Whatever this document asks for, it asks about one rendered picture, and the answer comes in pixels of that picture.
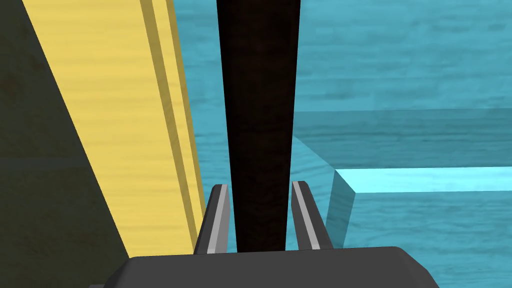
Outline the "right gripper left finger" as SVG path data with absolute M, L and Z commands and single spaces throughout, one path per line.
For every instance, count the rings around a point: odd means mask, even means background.
M 230 211 L 228 185 L 214 185 L 194 248 L 195 255 L 225 254 L 227 252 Z

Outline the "blue wooden door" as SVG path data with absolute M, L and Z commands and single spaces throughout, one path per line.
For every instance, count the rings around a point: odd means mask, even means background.
M 512 0 L 301 0 L 291 181 L 337 248 L 512 288 Z

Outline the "black bar handle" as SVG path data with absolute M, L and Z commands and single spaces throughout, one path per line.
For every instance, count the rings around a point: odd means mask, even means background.
M 216 0 L 239 253 L 283 251 L 301 0 Z

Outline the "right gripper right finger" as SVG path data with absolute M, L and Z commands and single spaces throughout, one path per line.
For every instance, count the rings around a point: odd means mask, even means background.
M 332 249 L 333 244 L 309 185 L 305 181 L 293 181 L 291 188 L 291 211 L 298 249 Z

